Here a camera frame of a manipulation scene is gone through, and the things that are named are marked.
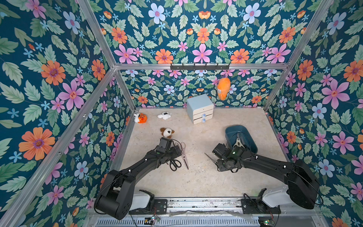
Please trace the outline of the pink kitchen scissors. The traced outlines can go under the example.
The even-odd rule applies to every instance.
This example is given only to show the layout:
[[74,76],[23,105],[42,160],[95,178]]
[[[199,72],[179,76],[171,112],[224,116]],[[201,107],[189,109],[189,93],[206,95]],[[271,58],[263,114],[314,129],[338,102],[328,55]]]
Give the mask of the pink kitchen scissors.
[[185,149],[186,149],[186,144],[184,142],[181,142],[181,156],[183,158],[185,167],[189,170],[189,164],[188,164],[188,160],[186,157]]

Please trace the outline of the small thin black scissors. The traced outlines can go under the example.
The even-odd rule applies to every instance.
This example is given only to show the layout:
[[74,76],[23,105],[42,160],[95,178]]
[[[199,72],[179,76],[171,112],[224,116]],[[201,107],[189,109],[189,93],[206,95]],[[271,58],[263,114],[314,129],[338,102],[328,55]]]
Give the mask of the small thin black scissors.
[[218,166],[218,162],[216,160],[214,160],[211,156],[209,156],[207,153],[205,153],[205,155],[216,165]]

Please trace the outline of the cream kitchen scissors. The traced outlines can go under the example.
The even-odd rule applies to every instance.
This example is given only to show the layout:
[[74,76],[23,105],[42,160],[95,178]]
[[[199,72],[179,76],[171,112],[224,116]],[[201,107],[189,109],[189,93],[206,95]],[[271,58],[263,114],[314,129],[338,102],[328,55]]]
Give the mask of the cream kitchen scissors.
[[240,147],[240,148],[245,148],[244,144],[243,144],[243,140],[241,139],[241,133],[237,133],[236,134],[236,142],[233,145],[233,148],[235,147]]

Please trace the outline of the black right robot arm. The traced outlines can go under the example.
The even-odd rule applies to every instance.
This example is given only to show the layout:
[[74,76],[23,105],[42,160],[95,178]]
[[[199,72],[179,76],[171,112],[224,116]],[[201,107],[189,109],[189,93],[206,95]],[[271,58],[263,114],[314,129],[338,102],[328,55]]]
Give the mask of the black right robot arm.
[[308,210],[315,207],[320,183],[303,161],[283,162],[253,153],[248,148],[229,149],[221,143],[212,153],[217,157],[219,172],[247,168],[269,175],[288,186],[288,195],[296,205]]

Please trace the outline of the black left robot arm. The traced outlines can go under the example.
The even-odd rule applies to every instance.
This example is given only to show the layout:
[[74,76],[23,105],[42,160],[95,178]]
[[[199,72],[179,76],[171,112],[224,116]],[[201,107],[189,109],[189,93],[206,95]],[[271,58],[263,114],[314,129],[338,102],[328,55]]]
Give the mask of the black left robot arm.
[[110,171],[95,200],[94,208],[118,220],[123,219],[131,210],[136,184],[149,172],[181,155],[182,150],[177,145],[167,149],[165,153],[156,147],[132,166],[120,171]]

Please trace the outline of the all black scissors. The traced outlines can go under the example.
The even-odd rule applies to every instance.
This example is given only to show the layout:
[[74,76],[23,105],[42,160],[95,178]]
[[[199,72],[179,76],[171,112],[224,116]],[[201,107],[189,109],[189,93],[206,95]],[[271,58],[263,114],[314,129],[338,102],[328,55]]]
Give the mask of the all black scissors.
[[177,171],[177,169],[182,167],[182,164],[179,160],[172,159],[169,162],[169,166],[170,166],[170,169],[175,172],[175,171]]

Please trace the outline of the teal storage box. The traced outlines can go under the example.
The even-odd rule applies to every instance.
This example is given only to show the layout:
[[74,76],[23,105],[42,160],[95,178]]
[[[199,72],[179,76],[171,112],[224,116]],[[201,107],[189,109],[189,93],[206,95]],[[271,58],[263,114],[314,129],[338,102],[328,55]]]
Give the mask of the teal storage box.
[[258,153],[258,148],[247,128],[242,125],[232,125],[225,129],[227,147],[232,148],[237,140],[252,153]]

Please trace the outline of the brown white dog plush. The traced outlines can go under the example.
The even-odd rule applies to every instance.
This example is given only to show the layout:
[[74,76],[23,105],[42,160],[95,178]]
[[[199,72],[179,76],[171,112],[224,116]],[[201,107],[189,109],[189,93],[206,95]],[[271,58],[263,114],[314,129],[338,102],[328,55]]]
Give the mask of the brown white dog plush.
[[175,131],[172,130],[171,128],[161,128],[160,131],[162,136],[168,139],[171,139],[173,134],[175,133]]

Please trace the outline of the orange white plush toy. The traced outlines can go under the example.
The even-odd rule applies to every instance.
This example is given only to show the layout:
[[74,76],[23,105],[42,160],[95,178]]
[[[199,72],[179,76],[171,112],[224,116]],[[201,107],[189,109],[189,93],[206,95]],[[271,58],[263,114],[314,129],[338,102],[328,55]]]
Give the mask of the orange white plush toy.
[[147,122],[147,116],[143,113],[135,113],[134,122],[138,124],[144,124]]

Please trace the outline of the white mini drawer cabinet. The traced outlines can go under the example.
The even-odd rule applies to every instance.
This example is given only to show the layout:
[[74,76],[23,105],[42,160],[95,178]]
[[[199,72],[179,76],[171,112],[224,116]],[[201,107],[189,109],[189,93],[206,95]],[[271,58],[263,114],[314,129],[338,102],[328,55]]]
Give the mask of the white mini drawer cabinet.
[[201,124],[213,118],[214,103],[206,95],[187,99],[187,114],[193,124]]

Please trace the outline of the orange plush toy hanging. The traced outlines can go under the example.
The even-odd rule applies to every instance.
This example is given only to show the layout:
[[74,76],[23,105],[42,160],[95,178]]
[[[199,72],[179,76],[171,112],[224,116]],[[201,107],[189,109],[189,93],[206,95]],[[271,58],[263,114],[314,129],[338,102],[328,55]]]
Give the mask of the orange plush toy hanging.
[[221,78],[217,85],[218,98],[224,101],[230,91],[231,81],[229,78]]

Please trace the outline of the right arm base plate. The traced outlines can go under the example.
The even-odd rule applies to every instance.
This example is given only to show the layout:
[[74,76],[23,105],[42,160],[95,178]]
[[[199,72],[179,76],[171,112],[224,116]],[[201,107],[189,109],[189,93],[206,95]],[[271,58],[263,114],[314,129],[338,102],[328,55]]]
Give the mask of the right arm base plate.
[[256,202],[256,199],[241,199],[243,214],[280,214],[279,207],[270,208],[262,201]]

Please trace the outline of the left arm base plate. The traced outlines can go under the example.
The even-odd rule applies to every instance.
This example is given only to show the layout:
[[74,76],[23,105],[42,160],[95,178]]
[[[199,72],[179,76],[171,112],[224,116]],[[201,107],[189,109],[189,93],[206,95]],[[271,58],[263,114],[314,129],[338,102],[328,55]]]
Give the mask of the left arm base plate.
[[141,214],[145,215],[161,215],[167,213],[167,205],[168,200],[167,199],[155,199],[153,204],[149,204],[142,212]]

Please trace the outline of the black hook rail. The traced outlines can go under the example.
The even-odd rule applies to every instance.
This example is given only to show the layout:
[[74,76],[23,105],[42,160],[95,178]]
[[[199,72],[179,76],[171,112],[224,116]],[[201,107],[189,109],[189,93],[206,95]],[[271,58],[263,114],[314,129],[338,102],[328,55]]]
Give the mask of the black hook rail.
[[217,70],[228,70],[230,69],[230,64],[171,64],[170,70],[182,70],[182,71],[196,71],[196,70],[206,70],[206,71],[217,71]]

